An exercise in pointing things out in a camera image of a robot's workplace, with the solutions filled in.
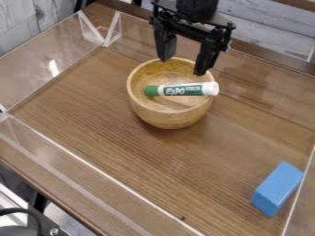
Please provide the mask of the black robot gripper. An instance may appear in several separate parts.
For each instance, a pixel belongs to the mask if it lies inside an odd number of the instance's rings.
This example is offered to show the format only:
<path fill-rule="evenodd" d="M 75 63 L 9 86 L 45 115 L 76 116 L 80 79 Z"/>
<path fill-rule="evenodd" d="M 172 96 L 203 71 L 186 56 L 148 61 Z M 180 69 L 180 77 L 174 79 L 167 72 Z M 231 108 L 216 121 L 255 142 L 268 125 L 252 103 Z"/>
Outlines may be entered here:
<path fill-rule="evenodd" d="M 236 29 L 235 23 L 216 13 L 219 0 L 151 0 L 151 4 L 150 22 L 166 23 L 154 28 L 160 60 L 166 62 L 176 52 L 176 34 L 202 41 L 195 75 L 203 76 L 214 67 L 220 51 L 228 49 L 231 32 Z"/>

